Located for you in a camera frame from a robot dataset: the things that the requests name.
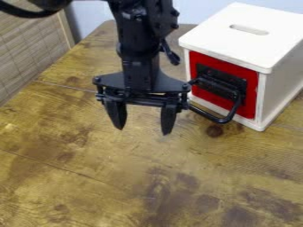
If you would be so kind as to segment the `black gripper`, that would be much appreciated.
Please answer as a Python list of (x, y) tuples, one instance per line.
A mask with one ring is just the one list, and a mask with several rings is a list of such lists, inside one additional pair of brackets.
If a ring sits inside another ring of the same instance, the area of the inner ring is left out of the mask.
[(176, 114), (188, 107), (187, 94), (191, 85), (171, 78), (159, 71), (148, 89), (132, 88), (125, 83), (123, 72), (99, 75), (92, 79), (97, 87), (96, 98), (105, 106), (111, 122), (123, 130), (127, 122), (127, 105), (161, 107), (161, 133), (168, 135), (176, 120)]

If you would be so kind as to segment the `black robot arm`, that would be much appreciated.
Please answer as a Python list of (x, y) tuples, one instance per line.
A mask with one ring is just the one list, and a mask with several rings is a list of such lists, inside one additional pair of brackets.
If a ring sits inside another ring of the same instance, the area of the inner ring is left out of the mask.
[(116, 52), (121, 71), (92, 79), (96, 99), (104, 105), (117, 129), (127, 122), (127, 106), (156, 106), (161, 109), (161, 133), (172, 132), (176, 114), (188, 108), (191, 85), (171, 78), (160, 69), (160, 55), (172, 64), (180, 58), (171, 51), (165, 36), (179, 28), (179, 12), (172, 0), (101, 0), (108, 3), (116, 20)]

